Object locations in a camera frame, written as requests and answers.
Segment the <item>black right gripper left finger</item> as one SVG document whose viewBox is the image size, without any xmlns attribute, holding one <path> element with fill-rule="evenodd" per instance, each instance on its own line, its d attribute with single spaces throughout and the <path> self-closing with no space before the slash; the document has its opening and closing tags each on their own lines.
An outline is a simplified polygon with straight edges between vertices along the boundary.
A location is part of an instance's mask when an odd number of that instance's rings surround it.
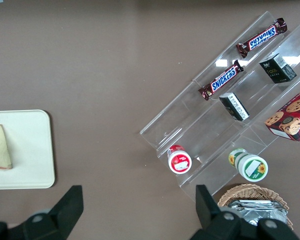
<svg viewBox="0 0 300 240">
<path fill-rule="evenodd" d="M 8 228 L 0 221 L 0 240 L 66 240 L 84 211 L 83 188 L 73 185 L 47 213 Z"/>
</svg>

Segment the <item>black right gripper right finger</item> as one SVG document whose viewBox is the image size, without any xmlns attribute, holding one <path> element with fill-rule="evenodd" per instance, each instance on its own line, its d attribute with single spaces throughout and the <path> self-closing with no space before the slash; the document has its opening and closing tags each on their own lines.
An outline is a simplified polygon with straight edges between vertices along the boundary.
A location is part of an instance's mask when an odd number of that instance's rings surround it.
<svg viewBox="0 0 300 240">
<path fill-rule="evenodd" d="M 283 222 L 263 218 L 256 226 L 235 213 L 221 211 L 207 187 L 196 186 L 195 207 L 201 228 L 192 240 L 298 240 L 299 237 Z"/>
</svg>

